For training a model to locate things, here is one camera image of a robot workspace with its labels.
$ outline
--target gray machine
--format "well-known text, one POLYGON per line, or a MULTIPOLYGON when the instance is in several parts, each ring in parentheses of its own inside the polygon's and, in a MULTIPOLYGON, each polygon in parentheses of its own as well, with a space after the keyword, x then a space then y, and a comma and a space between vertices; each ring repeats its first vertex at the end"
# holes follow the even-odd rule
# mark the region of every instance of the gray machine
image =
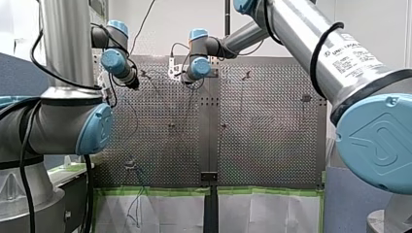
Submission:
MULTIPOLYGON (((8 232, 30 232, 29 196, 36 232, 63 232, 64 193, 53 189, 43 155, 91 154, 107 145, 112 112, 103 103, 101 88, 94 85, 91 48, 105 50, 102 65, 119 81, 133 89, 139 85, 135 65, 129 64, 123 23, 90 27, 84 0, 42 0, 41 5, 47 68, 39 68, 51 76, 51 87, 40 98, 4 97, 0 103, 0 131, 5 132, 0 135, 0 229, 8 232)), ((235 0, 234 6, 254 21, 223 39, 210 37, 204 29, 192 30, 184 82, 208 77, 209 55, 235 58, 271 36, 291 52, 318 93, 333 105, 331 120, 346 165, 367 183, 412 194, 412 95, 396 93, 397 85, 410 82, 412 71, 385 66, 345 33, 342 23, 330 22, 308 0, 235 0)), ((387 211, 385 230, 376 232, 409 229, 406 206, 387 211)))

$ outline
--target black cable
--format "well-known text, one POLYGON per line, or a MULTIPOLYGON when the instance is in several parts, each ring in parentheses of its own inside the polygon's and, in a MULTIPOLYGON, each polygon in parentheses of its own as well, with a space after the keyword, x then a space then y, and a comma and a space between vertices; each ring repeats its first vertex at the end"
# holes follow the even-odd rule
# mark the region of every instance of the black cable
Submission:
POLYGON ((173 44, 172 49, 170 50, 170 56, 171 56, 171 57, 174 56, 173 51, 174 51, 174 49, 175 49, 175 46, 181 46, 181 47, 183 47, 183 48, 186 48, 186 49, 190 50, 190 48, 189 48, 188 46, 185 46, 184 44, 182 44, 182 43, 180 43, 180 42, 176 42, 175 44, 173 44))
POLYGON ((113 87, 113 75, 109 73, 109 82, 110 82, 110 87, 112 88, 113 91, 113 96, 115 97, 115 104, 111 105, 110 108, 114 109, 118 105, 118 96, 116 94, 115 88, 113 87))
POLYGON ((90 155, 84 155, 86 162, 86 173, 87 173, 87 216, 86 216, 86 226, 84 233, 89 233, 91 228, 91 219, 93 217, 93 201, 94 201, 94 190, 93 190, 93 171, 91 170, 91 160, 90 155))
POLYGON ((33 196, 31 195, 30 185, 28 184, 27 175, 25 173, 25 164, 24 164, 25 161, 24 161, 24 159, 25 159, 28 139, 30 138, 31 129, 33 128, 34 116, 36 115, 37 111, 39 110, 40 105, 41 105, 40 101, 38 101, 36 106, 32 110, 30 116, 28 117, 27 127, 26 127, 26 130, 25 130, 25 133, 24 133, 23 142, 21 143, 21 151, 20 151, 19 170, 20 170, 20 174, 21 174, 21 181, 22 181, 23 186, 24 186, 24 192, 25 192, 26 198, 27 198, 28 212, 29 212, 29 218, 30 218, 30 233, 35 233, 36 232, 36 218, 35 218, 35 212, 34 212, 33 196))
POLYGON ((37 104, 37 102, 39 102, 39 100, 40 100, 40 97, 27 98, 27 99, 20 100, 14 104, 7 106, 6 108, 0 111, 0 120, 2 120, 8 114, 18 109, 21 109, 27 106, 34 106, 35 104, 37 104))
POLYGON ((251 51, 246 52, 246 53, 240 53, 240 52, 232 51, 232 50, 230 50, 230 48, 227 47, 227 46, 224 46, 224 49, 225 49, 225 50, 228 50, 228 51, 229 51, 230 53, 232 53, 232 54, 245 56, 245 55, 250 55, 250 54, 254 53, 255 51, 257 51, 258 49, 260 49, 261 45, 263 45, 263 42, 264 42, 264 40, 261 40, 260 44, 258 44, 258 46, 257 46, 254 50, 251 50, 251 51))
POLYGON ((69 81, 69 80, 67 80, 67 79, 65 79, 65 78, 63 78, 63 77, 61 77, 61 76, 53 73, 52 71, 50 71, 49 69, 47 69, 46 67, 44 67, 43 65, 41 65, 41 64, 36 60, 36 58, 34 57, 34 51, 36 50, 37 46, 39 45, 40 40, 42 39, 42 37, 43 37, 43 29, 40 30, 39 36, 37 37, 36 42, 34 43, 33 47, 32 47, 31 50, 30 50, 30 59, 31 59, 31 61, 33 62, 34 65, 36 65, 39 69, 41 69, 41 70, 42 70, 43 72, 45 72, 46 74, 52 76, 53 78, 55 78, 55 79, 57 79, 57 80, 59 80, 59 81, 61 81, 61 82, 70 84, 70 85, 72 85, 72 86, 75 86, 75 87, 78 87, 78 88, 83 88, 83 89, 91 89, 91 90, 101 90, 101 89, 102 89, 102 87, 100 87, 100 86, 88 86, 88 85, 82 85, 82 84, 78 84, 78 83, 69 81))
POLYGON ((322 90, 318 84, 318 79, 316 78, 319 54, 321 53, 322 46, 327 40, 327 36, 334 30, 338 28, 343 29, 344 27, 345 25, 343 24, 343 22, 335 22, 326 32, 324 32, 324 34, 322 34, 321 38, 319 39, 318 44, 315 46, 315 49, 313 50, 313 53, 312 53, 312 59, 310 61, 310 68, 309 68, 310 80, 316 92, 318 92, 318 94, 322 96, 323 98, 325 98, 325 95, 322 93, 322 90))
POLYGON ((272 30, 272 28, 270 28, 270 23, 269 23, 269 13, 267 12, 267 0, 263 0, 263 12, 264 12, 264 24, 266 26, 266 31, 269 34, 269 36, 279 45, 283 45, 283 43, 281 42, 281 40, 279 40, 278 38, 275 37, 275 29, 272 30))
POLYGON ((223 49, 221 41, 216 37, 211 37, 211 38, 215 39, 215 41, 218 43, 218 54, 219 54, 219 51, 222 50, 223 58, 220 58, 220 57, 217 56, 218 60, 219 61, 224 61, 224 58, 226 57, 226 55, 224 54, 224 49, 223 49))
POLYGON ((127 87, 127 85, 122 85, 122 84, 116 82, 115 79, 112 79, 112 81, 113 81, 113 83, 115 83, 116 86, 119 86, 119 87, 127 87))
POLYGON ((191 84, 186 84, 186 83, 184 83, 184 85, 185 85, 185 87, 187 87, 187 88, 189 88, 189 89, 191 89, 191 90, 198 90, 198 89, 200 89, 200 87, 203 86, 204 83, 205 83, 205 79, 203 78, 203 79, 202 79, 202 83, 200 83, 200 85, 197 86, 197 87, 191 87, 191 86, 194 86, 196 83, 191 83, 191 84))
MULTIPOLYGON (((100 28, 100 29, 102 29, 103 32, 106 34, 106 36, 107 36, 110 40, 112 40, 115 44, 117 44, 117 45, 119 46, 119 48, 124 51, 124 53, 126 53, 126 57, 129 57, 130 54, 129 54, 129 52, 127 51, 127 49, 126 49, 125 47, 123 47, 123 46, 121 45, 121 43, 119 43, 115 38, 112 37, 112 34, 110 34, 110 32, 107 30, 106 27, 104 27, 104 26, 101 25, 101 24, 94 23, 94 22, 91 22, 90 24, 93 25, 93 26, 96 26, 96 27, 98 27, 98 28, 100 28)), ((107 40, 106 47, 104 48, 105 50, 109 48, 109 42, 110 42, 109 39, 107 40)))
POLYGON ((136 34, 136 36, 134 37, 133 46, 132 46, 132 48, 131 48, 130 54, 133 53, 134 47, 136 46, 136 40, 137 40, 137 38, 139 37, 140 33, 142 32, 143 26, 145 25, 146 19, 148 18, 149 13, 151 12, 152 6, 154 5, 154 3, 155 3, 155 0, 152 1, 151 6, 149 7, 148 11, 146 12, 145 17, 143 18, 142 24, 140 25, 139 32, 138 32, 138 33, 136 34))

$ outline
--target metal stand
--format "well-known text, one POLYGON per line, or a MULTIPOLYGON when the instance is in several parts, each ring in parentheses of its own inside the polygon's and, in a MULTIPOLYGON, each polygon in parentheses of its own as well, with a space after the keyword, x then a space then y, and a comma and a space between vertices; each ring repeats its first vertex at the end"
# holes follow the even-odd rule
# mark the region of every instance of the metal stand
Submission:
POLYGON ((204 233, 219 232, 219 197, 218 197, 218 139, 221 127, 220 115, 220 86, 221 79, 205 79, 204 88, 200 90, 200 156, 201 183, 210 187, 210 195, 205 196, 204 233))
POLYGON ((412 229, 412 197, 394 194, 385 210, 367 217, 367 233, 399 233, 412 229))

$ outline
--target green tape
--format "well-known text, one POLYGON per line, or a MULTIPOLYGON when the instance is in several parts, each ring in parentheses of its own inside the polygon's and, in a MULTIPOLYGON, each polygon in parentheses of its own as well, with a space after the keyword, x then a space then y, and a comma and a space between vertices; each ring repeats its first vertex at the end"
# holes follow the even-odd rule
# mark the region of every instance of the green tape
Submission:
POLYGON ((322 171, 322 183, 326 183, 326 171, 322 171))
POLYGON ((303 197, 319 197, 321 195, 319 191, 313 189, 290 189, 259 186, 218 187, 219 195, 238 195, 253 193, 303 197))
POLYGON ((104 187, 96 188, 99 196, 134 196, 141 193, 145 196, 164 196, 164 197, 185 197, 185 196, 206 196, 210 195, 210 188, 160 188, 160 187, 104 187))
POLYGON ((57 171, 79 172, 79 171, 81 171, 85 168, 86 168, 85 164, 74 164, 74 165, 69 165, 67 168, 63 168, 62 166, 51 168, 51 169, 49 169, 49 172, 57 172, 57 171))

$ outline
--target pegboard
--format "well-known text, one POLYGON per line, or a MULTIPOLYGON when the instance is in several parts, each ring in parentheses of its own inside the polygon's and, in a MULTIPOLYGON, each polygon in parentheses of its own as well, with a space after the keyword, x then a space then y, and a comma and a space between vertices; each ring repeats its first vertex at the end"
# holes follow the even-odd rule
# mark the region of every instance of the pegboard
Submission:
POLYGON ((318 187, 325 114, 325 100, 292 58, 224 63, 219 185, 318 187))
POLYGON ((168 58, 133 58, 149 78, 116 87, 113 136, 98 156, 98 186, 200 186, 197 92, 166 77, 168 58), (126 171, 135 160, 138 171, 126 171))
POLYGON ((97 159, 98 186, 201 186, 204 167, 218 172, 218 185, 315 188, 321 183, 326 102, 292 58, 221 62, 220 88, 206 82, 196 91, 166 77, 168 57, 133 59, 151 78, 140 78, 138 91, 116 87, 113 137, 97 159), (220 110, 207 116, 218 123, 207 126, 218 133, 204 140, 200 104, 212 92, 220 110), (132 159, 139 177, 124 169, 132 159))

